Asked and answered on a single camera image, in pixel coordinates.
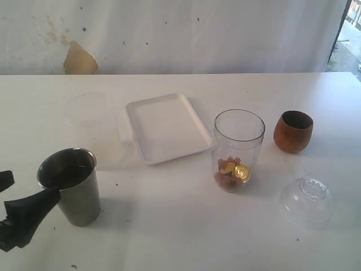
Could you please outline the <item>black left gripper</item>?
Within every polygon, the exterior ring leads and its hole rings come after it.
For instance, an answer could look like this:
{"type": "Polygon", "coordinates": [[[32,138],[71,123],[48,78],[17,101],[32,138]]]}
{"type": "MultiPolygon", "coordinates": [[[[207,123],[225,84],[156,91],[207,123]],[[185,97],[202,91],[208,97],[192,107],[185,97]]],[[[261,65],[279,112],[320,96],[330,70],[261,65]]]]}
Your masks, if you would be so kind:
{"type": "MultiPolygon", "coordinates": [[[[11,170],[0,172],[0,192],[14,184],[11,170]]],[[[1,221],[1,250],[8,252],[30,243],[37,228],[47,214],[60,201],[59,190],[43,190],[17,200],[5,201],[6,218],[1,221]]]]}

